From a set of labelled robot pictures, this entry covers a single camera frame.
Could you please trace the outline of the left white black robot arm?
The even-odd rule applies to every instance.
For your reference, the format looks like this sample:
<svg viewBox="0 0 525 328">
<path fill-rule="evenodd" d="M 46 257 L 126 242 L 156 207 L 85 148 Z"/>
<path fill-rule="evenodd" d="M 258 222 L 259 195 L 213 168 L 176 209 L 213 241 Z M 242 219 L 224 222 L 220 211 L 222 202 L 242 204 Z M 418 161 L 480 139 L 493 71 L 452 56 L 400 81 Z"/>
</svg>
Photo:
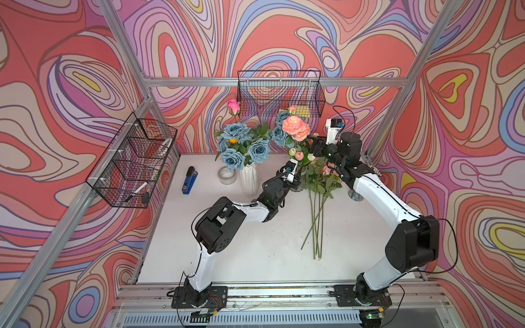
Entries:
<svg viewBox="0 0 525 328">
<path fill-rule="evenodd" d="M 242 224 L 268 222 L 284 206 L 289 191 L 298 188 L 300 180 L 290 172 L 278 173 L 262 184 L 262 193 L 248 204 L 221 197 L 193 225 L 194 238 L 200 246 L 194 273 L 181 276 L 180 286 L 169 292 L 172 308 L 207 308 L 221 310 L 227 305 L 228 287 L 215 286 L 211 274 L 216 255 L 224 251 Z"/>
</svg>

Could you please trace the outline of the white ribbed ceramic vase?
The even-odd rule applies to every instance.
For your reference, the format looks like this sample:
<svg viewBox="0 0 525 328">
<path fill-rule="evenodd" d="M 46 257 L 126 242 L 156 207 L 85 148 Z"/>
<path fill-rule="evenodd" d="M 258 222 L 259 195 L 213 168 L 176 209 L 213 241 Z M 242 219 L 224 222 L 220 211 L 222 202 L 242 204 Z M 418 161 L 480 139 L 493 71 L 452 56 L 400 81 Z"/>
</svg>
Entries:
<svg viewBox="0 0 525 328">
<path fill-rule="evenodd" d="M 255 195 L 259 188 L 256 164 L 246 165 L 239 174 L 243 193 L 247 196 Z"/>
</svg>

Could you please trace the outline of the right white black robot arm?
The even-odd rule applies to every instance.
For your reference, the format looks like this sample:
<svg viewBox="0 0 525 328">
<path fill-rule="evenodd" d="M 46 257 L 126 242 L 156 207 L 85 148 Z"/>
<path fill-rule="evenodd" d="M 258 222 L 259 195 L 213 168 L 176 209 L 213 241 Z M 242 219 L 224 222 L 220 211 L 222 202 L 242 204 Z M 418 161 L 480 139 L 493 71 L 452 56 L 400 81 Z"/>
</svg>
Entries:
<svg viewBox="0 0 525 328">
<path fill-rule="evenodd" d="M 384 257 L 359 274 L 348 293 L 360 306 L 387 308 L 392 304 L 388 287 L 406 273 L 419 271 L 438 259 L 440 220 L 411 209 L 361 161 L 362 141 L 357 133 L 344 132 L 336 142 L 309 137 L 308 145 L 314 156 L 325 158 L 344 184 L 368 201 L 392 230 Z"/>
</svg>

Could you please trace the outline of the peach peony spray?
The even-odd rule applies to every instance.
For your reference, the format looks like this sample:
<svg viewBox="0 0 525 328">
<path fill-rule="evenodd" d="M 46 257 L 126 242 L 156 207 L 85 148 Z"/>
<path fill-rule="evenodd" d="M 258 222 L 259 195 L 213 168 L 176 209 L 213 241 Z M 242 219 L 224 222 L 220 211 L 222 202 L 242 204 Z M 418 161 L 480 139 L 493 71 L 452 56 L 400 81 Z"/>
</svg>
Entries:
<svg viewBox="0 0 525 328">
<path fill-rule="evenodd" d="M 287 113 L 288 116 L 281 124 L 282 130 L 287 134 L 285 146 L 290 148 L 296 143 L 307 143 L 307 137 L 310 136 L 311 132 L 310 125 L 302 118 L 291 115 L 288 110 L 289 108 L 284 112 Z"/>
</svg>

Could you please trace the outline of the light pink rose stem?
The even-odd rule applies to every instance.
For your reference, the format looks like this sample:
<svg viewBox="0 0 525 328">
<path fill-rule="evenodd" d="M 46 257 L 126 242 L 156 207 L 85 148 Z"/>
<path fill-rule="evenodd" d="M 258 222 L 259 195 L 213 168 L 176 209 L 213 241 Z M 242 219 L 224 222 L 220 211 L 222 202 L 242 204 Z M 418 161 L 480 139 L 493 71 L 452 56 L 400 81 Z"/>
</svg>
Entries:
<svg viewBox="0 0 525 328">
<path fill-rule="evenodd" d="M 318 237 L 317 237 L 317 199 L 318 189 L 317 183 L 319 178 L 319 167 L 317 164 L 312 164 L 307 171 L 307 188 L 310 200 L 310 229 L 305 242 L 310 242 L 312 247 L 313 259 L 318 257 Z"/>
</svg>

